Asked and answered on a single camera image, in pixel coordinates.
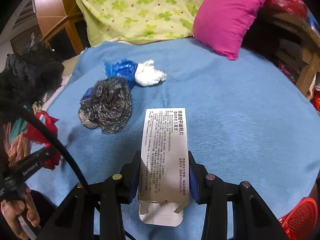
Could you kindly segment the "person's left hand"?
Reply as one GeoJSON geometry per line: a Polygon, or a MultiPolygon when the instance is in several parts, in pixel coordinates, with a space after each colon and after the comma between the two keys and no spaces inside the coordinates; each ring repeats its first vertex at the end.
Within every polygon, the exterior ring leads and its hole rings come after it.
{"type": "Polygon", "coordinates": [[[31,222],[33,227],[37,227],[40,224],[40,216],[30,192],[31,190],[26,186],[24,200],[4,200],[1,202],[2,215],[4,216],[13,233],[19,239],[29,239],[17,218],[24,210],[27,210],[27,220],[31,222]]]}

